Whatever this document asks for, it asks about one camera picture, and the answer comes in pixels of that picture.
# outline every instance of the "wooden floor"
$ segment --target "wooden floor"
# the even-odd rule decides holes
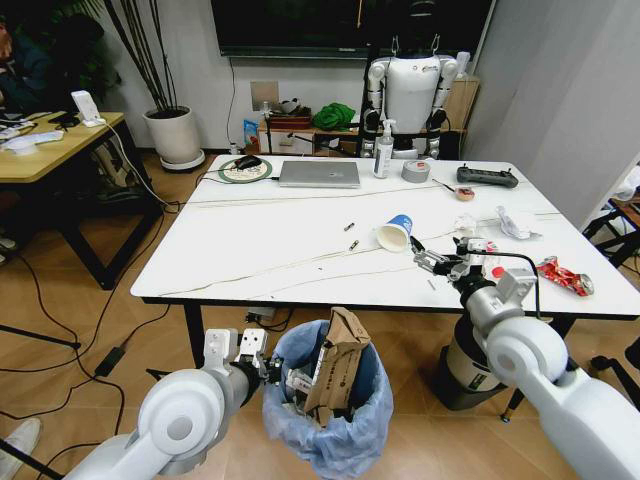
[[[157,159],[147,158],[154,185],[167,199],[186,200],[198,173],[163,173]],[[160,237],[174,217],[166,216]],[[85,233],[107,259],[126,238],[133,219],[87,223]],[[139,323],[162,313],[164,307],[149,306],[129,295],[129,288],[153,247],[124,275],[104,316],[97,342],[83,357],[90,371],[105,354]],[[90,340],[109,292],[100,290],[73,252],[55,232],[40,233],[24,256],[35,268],[42,284],[43,299],[50,313],[75,329],[83,344]],[[634,275],[623,269],[625,275]],[[41,313],[36,290],[25,266],[11,261],[0,268],[0,306],[3,323],[68,338],[68,334]],[[378,349],[394,393],[395,412],[382,458],[362,478],[366,479],[538,479],[575,478],[547,441],[530,405],[523,403],[510,425],[498,419],[511,391],[503,392],[477,408],[450,412],[434,397],[428,380],[440,348],[447,344],[456,317],[416,313],[357,312]],[[297,310],[292,325],[327,318],[323,310]],[[239,308],[204,309],[207,327],[244,328]],[[636,380],[638,371],[624,359],[623,351],[638,335],[638,322],[580,320],[568,337],[571,355],[583,366],[596,355],[615,356]],[[271,345],[277,335],[271,337]],[[70,360],[63,347],[0,334],[0,367],[33,369]],[[173,308],[167,317],[142,329],[109,380],[126,392],[121,431],[135,426],[138,407],[154,380],[145,368],[176,370],[191,366],[182,311]],[[616,388],[613,376],[602,377]],[[42,373],[0,373],[0,409],[13,415],[53,409],[61,405],[68,389],[84,380],[75,364]],[[101,442],[113,434],[119,405],[118,392],[92,382],[73,392],[61,411],[41,415],[44,429],[34,455],[48,461],[66,446]],[[229,433],[209,453],[205,464],[185,475],[186,479],[300,479],[312,478],[310,466],[280,442],[267,438],[262,427],[260,394],[236,415]],[[20,422],[0,416],[0,436]],[[90,448],[62,455],[54,469],[67,472]],[[35,475],[23,467],[17,479]]]

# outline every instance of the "white bottle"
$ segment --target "white bottle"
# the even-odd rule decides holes
[[[384,132],[382,134],[382,138],[378,141],[373,174],[378,178],[387,178],[387,175],[389,174],[389,165],[391,164],[391,154],[393,153],[391,125],[395,125],[396,121],[387,119],[383,120],[382,123],[384,125]]]

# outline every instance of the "white table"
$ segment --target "white table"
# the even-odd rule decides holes
[[[233,158],[221,155],[210,169]],[[284,160],[309,160],[261,158],[272,163],[273,176]],[[535,262],[556,255],[562,266],[591,277],[595,294],[590,297],[541,279],[541,311],[554,317],[561,334],[576,318],[633,320],[640,315],[636,289],[512,165],[474,162],[475,168],[511,168],[520,184],[513,190],[474,186],[476,198],[461,202],[431,178],[455,185],[462,162],[432,162],[429,180],[411,184],[400,177],[402,161],[393,162],[383,180],[373,176],[371,159],[356,161],[361,188],[353,190],[281,188],[269,179],[245,185],[202,181],[131,293],[147,303],[184,306],[198,365],[203,361],[202,305],[463,312],[459,293],[445,278],[417,268],[409,249],[381,249],[374,229],[403,213],[413,219],[413,235],[427,249],[454,253],[454,220],[468,213],[482,225],[478,233],[502,251],[523,253]],[[500,229],[498,205],[535,214],[543,236],[507,237]],[[355,226],[345,232],[352,222]],[[355,240],[360,243],[350,252]],[[521,262],[504,259],[501,264],[525,265]],[[533,312],[533,292],[524,305]]]

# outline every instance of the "green cloth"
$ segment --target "green cloth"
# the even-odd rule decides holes
[[[342,103],[331,103],[322,107],[313,117],[313,126],[322,130],[346,130],[355,110]]]

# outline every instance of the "television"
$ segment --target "television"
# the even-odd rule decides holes
[[[438,0],[438,53],[474,57],[495,1]],[[390,54],[394,35],[405,29],[409,2],[416,0],[211,0],[223,56],[355,59],[366,59],[374,42],[382,55]]]

